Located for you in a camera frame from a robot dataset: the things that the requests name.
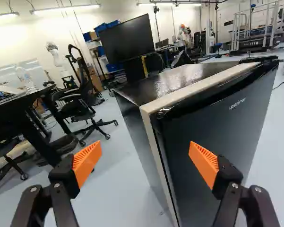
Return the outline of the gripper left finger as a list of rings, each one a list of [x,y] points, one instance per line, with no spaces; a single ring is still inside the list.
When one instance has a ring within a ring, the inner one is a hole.
[[[100,141],[67,155],[48,174],[50,184],[26,188],[11,222],[12,227],[43,227],[49,209],[56,226],[77,227],[71,200],[75,199],[102,155]]]

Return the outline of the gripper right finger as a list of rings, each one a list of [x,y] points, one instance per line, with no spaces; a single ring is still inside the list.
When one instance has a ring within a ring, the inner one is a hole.
[[[190,142],[189,157],[220,201],[214,227],[233,227],[242,210],[249,227],[280,225],[268,191],[258,185],[242,186],[243,174],[225,156],[215,155],[203,146]]]

